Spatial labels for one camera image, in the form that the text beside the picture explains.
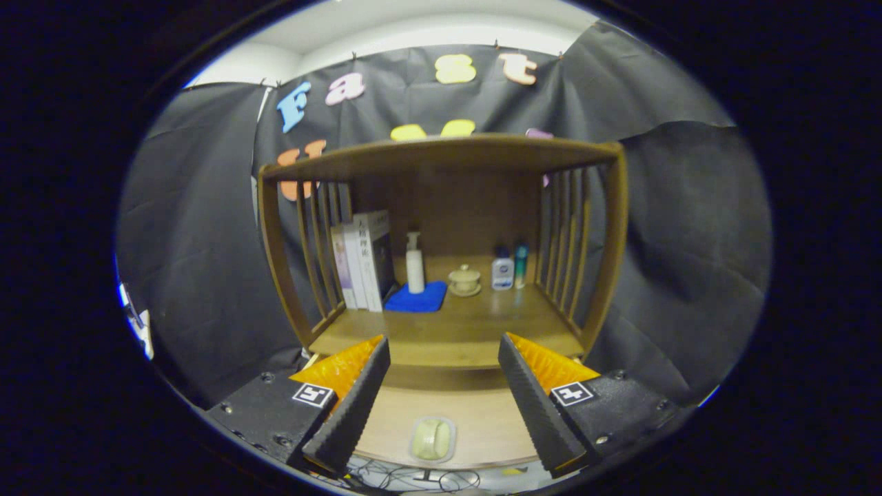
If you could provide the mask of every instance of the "screw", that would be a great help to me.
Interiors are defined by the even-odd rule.
[[[283,447],[289,447],[292,443],[292,441],[285,436],[275,436],[273,437],[273,440],[275,440],[275,442],[279,443]]]

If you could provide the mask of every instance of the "saucer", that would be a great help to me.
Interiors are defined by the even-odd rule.
[[[461,292],[457,291],[453,287],[452,284],[450,285],[450,287],[448,289],[450,290],[451,293],[453,293],[454,295],[456,295],[458,297],[473,297],[474,295],[481,292],[481,284],[478,284],[477,286],[475,286],[475,288],[472,289],[471,291],[469,291],[468,293],[461,293]]]

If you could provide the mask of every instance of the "small plastic bottle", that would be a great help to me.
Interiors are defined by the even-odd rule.
[[[497,248],[497,258],[490,269],[490,287],[496,291],[505,291],[514,286],[514,260],[509,258],[504,246]]]
[[[521,289],[527,286],[527,245],[519,244],[514,249],[514,287]]]

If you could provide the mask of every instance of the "cup lid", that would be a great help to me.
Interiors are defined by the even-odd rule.
[[[481,273],[476,270],[469,270],[467,264],[460,266],[460,270],[454,270],[450,273],[450,280],[453,282],[473,282],[481,277]]]

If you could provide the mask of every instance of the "soap dish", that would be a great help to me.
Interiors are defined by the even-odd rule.
[[[410,436],[410,456],[422,463],[443,463],[453,458],[456,425],[444,417],[421,417]]]

